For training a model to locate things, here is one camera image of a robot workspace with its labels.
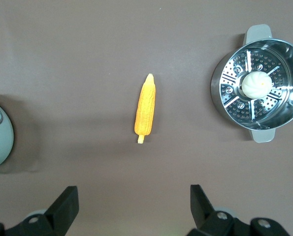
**toy corn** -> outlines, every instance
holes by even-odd
[[[139,144],[144,142],[144,136],[149,135],[152,130],[155,94],[154,77],[149,74],[143,84],[136,111],[134,131],[138,135],[137,143]]]

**corn cob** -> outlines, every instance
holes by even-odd
[[[144,136],[149,135],[152,130],[155,94],[154,77],[149,74],[143,84],[136,111],[134,131],[138,135],[139,144],[144,142]]]

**pot handle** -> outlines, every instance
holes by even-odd
[[[265,38],[272,38],[271,29],[268,25],[251,26],[245,33],[243,46]],[[266,143],[273,140],[275,129],[249,130],[251,137],[257,143]]]
[[[264,38],[272,38],[271,29],[268,25],[251,26],[245,33],[243,46]]]

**strainer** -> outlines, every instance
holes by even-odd
[[[253,83],[261,85],[261,76],[271,78],[268,93],[260,97],[247,94],[244,80],[255,77]],[[253,89],[257,93],[261,88]],[[271,141],[275,129],[293,119],[293,45],[272,39],[268,25],[250,27],[243,47],[217,65],[211,95],[217,110],[249,129],[256,142]]]

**metal pot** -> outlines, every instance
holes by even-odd
[[[265,96],[252,97],[242,87],[244,80],[256,74],[271,78]],[[243,47],[226,55],[217,65],[211,96],[217,110],[249,129],[254,141],[271,141],[275,129],[293,119],[293,45],[272,39],[268,25],[250,27]]]

